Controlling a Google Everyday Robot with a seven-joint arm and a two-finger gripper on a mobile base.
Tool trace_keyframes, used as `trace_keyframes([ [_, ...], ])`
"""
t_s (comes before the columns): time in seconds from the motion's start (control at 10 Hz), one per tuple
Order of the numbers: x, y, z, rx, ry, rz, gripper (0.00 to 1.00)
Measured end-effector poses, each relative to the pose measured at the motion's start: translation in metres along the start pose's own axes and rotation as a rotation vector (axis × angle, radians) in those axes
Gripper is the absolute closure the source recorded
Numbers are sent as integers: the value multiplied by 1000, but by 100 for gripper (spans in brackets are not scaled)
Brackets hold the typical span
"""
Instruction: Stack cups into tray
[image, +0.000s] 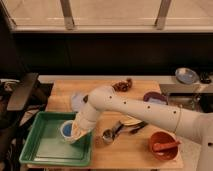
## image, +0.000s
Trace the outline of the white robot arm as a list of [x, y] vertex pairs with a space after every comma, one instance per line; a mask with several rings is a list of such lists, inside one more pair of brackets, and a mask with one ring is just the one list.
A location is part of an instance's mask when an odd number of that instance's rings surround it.
[[196, 171], [213, 171], [213, 113], [120, 97], [111, 86], [88, 94], [87, 103], [76, 114], [71, 137], [78, 140], [91, 132], [104, 111], [127, 114], [202, 145]]

